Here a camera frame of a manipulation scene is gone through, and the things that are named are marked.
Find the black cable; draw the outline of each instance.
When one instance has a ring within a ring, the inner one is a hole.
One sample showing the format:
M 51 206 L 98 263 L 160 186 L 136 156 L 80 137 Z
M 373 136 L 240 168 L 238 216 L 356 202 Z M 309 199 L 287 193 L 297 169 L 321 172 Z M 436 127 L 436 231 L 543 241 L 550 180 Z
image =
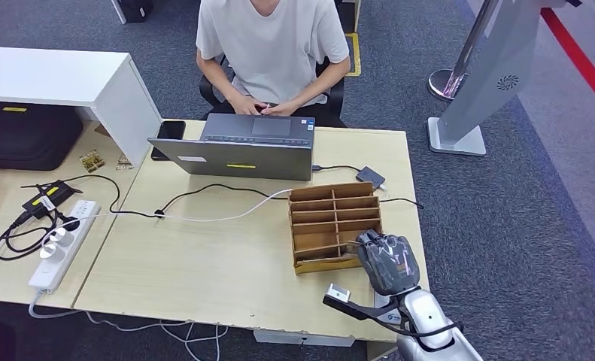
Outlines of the black cable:
M 395 202 L 395 201 L 406 201 L 406 202 L 410 202 L 413 205 L 416 205 L 417 208 L 423 209 L 423 205 L 420 205 L 419 203 L 417 203 L 415 201 L 412 201 L 410 199 L 407 199 L 407 198 L 392 198 L 392 199 L 379 200 L 380 203 Z
M 416 332 L 410 332 L 407 331 L 405 329 L 396 329 L 394 327 L 392 327 L 391 325 L 379 320 L 378 318 L 373 318 L 373 320 L 376 323 L 379 323 L 380 325 L 382 325 L 383 327 L 389 329 L 392 332 L 398 333 L 400 335 L 404 335 L 404 336 L 411 336 L 411 337 L 415 337 L 415 338 L 419 338 L 419 337 L 427 337 L 427 336 L 434 336 L 434 335 L 438 335 L 441 332 L 445 332 L 448 331 L 449 329 L 453 329 L 455 327 L 458 327 L 459 329 L 463 328 L 463 324 L 460 321 L 457 321 L 455 323 L 451 323 L 447 326 L 444 326 L 440 329 L 436 329 L 434 331 L 431 332 L 424 332 L 424 333 L 416 333 Z
M 266 194 L 264 192 L 261 192 L 259 190 L 253 190 L 251 188 L 235 188 L 235 187 L 230 187 L 230 186 L 227 186 L 227 185 L 224 185 L 224 184 L 214 183 L 214 184 L 209 184 L 209 185 L 207 185 L 205 187 L 202 187 L 199 190 L 194 190 L 192 192 L 182 193 L 182 194 L 180 194 L 178 196 L 175 196 L 173 199 L 171 199 L 170 201 L 168 201 L 168 203 L 164 207 L 160 208 L 158 211 L 161 211 L 162 214 L 164 214 L 163 212 L 166 211 L 166 208 L 170 207 L 171 204 L 173 202 L 177 201 L 178 199 L 180 199 L 180 198 L 182 198 L 184 196 L 191 196 L 193 194 L 200 193 L 201 191 L 206 190 L 206 189 L 211 188 L 211 187 L 222 187 L 222 188 L 227 188 L 228 190 L 242 190 L 242 191 L 246 191 L 246 192 L 257 193 L 260 196 L 265 196 L 266 198 L 269 197 L 268 194 Z M 288 198 L 287 197 L 273 197 L 271 199 L 274 199 L 274 200 L 287 200 Z
M 42 238 L 45 235 L 47 235 L 47 233 L 50 232 L 52 229 L 56 228 L 56 224 L 57 224 L 57 221 L 58 221 L 58 217 L 57 217 L 57 214 L 58 213 L 59 212 L 57 210 L 54 210 L 53 211 L 53 217 L 50 214 L 47 215 L 51 219 L 51 225 L 48 226 L 48 227 L 38 227 L 38 228 L 32 229 L 31 231 L 20 233 L 19 235 L 12 235 L 11 233 L 17 227 L 19 227 L 20 225 L 23 224 L 23 222 L 20 222 L 21 219 L 23 219 L 25 217 L 26 217 L 26 219 L 29 219 L 31 217 L 26 212 L 24 212 L 23 214 L 21 214 L 20 217 L 18 217 L 18 219 L 16 221 L 14 221 L 14 223 L 12 223 L 11 226 L 9 226 L 9 228 L 0 236 L 0 244 L 1 244 L 1 242 L 4 241 L 5 242 L 5 245 L 7 246 L 7 248 L 10 251 L 12 251 L 14 253 L 20 253 L 20 254 L 18 254 L 16 256 L 1 256 L 0 255 L 0 260 L 1 261 L 14 261 L 16 259 L 21 259 L 23 257 L 26 257 L 26 256 L 28 256 L 30 254 L 34 254 L 36 251 L 40 250 L 40 248 L 42 247 L 42 244 L 41 244 L 42 243 Z M 15 237 L 18 237 L 18 236 L 21 236 L 21 235 L 28 235 L 29 233 L 36 232 L 36 231 L 39 231 L 41 229 L 44 230 L 44 235 L 42 237 L 40 237 L 40 239 L 38 239 L 36 242 L 30 244 L 27 247 L 24 247 L 22 249 L 18 249 L 18 248 L 15 248 L 10 243 L 10 240 L 12 238 L 15 238 Z
M 116 187 L 116 198 L 114 199 L 114 201 L 109 205 L 109 213 L 113 213 L 113 214 L 135 214 L 138 216 L 143 216 L 146 218 L 158 218 L 158 216 L 154 216 L 152 214 L 144 214 L 141 212 L 135 212 L 135 211 L 114 211 L 113 207 L 119 202 L 120 200 L 120 186 L 118 186 L 118 183 L 109 178 L 109 177 L 105 177 L 104 175 L 98 175 L 98 174 L 85 174 L 85 175 L 80 175 L 78 177 L 73 177 L 73 178 L 69 178 L 69 179 L 63 179 L 63 180 L 57 180 L 57 181 L 62 181 L 63 183 L 67 183 L 67 182 L 71 182 L 71 181 L 75 181 L 78 179 L 82 179 L 82 178 L 101 178 L 101 179 L 105 179 L 107 181 L 110 181 L 114 187 Z M 41 187 L 47 187 L 51 184 L 54 184 L 55 182 L 51 182 L 51 183 L 45 183 L 45 184 L 40 184 Z M 20 188 L 32 188 L 32 187 L 36 187 L 36 186 L 22 186 Z
M 323 167 L 321 165 L 313 165 L 312 166 L 313 171 L 325 171 L 327 169 L 340 169 L 340 168 L 353 169 L 353 170 L 357 171 L 357 173 L 359 173 L 361 171 L 361 169 L 354 167 L 352 165 L 331 165 L 329 167 Z

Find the laptop keyboard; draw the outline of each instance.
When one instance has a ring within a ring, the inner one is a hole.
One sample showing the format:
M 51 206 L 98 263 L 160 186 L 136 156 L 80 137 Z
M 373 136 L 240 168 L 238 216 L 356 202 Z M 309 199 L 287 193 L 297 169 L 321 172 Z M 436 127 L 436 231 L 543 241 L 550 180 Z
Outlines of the laptop keyboard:
M 279 138 L 245 138 L 245 137 L 224 137 L 221 135 L 207 135 L 205 141 L 229 141 L 233 143 L 259 143 L 259 144 L 286 144 L 286 145 L 310 145 L 306 139 L 279 139 Z

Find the laptop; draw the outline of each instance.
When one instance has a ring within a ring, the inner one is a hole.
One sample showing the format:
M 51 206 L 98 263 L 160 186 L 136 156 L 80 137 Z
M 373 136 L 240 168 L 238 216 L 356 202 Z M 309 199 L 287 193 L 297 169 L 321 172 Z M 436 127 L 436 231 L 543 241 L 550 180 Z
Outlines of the laptop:
M 309 181 L 314 118 L 209 114 L 198 141 L 148 141 L 189 174 Z

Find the cardboard organizer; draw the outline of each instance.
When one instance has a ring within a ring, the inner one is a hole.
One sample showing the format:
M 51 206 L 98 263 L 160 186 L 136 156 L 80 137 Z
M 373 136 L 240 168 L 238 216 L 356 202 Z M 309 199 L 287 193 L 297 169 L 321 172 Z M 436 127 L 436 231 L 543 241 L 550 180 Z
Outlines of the cardboard organizer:
M 382 233 L 370 182 L 293 190 L 288 206 L 297 274 L 361 267 L 349 242 L 368 229 Z

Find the white robotic arm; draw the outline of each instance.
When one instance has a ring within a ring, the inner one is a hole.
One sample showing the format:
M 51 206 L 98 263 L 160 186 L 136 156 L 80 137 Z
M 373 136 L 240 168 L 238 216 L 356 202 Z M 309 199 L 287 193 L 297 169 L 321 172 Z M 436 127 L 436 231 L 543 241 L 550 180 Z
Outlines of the white robotic arm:
M 357 237 L 359 258 L 375 291 L 390 297 L 382 308 L 350 301 L 350 291 L 331 284 L 323 303 L 358 320 L 372 319 L 398 334 L 397 347 L 405 361 L 482 361 L 463 336 L 460 323 L 448 319 L 432 293 L 419 286 L 419 268 L 408 240 L 381 236 L 373 230 Z M 398 308 L 399 329 L 377 317 Z

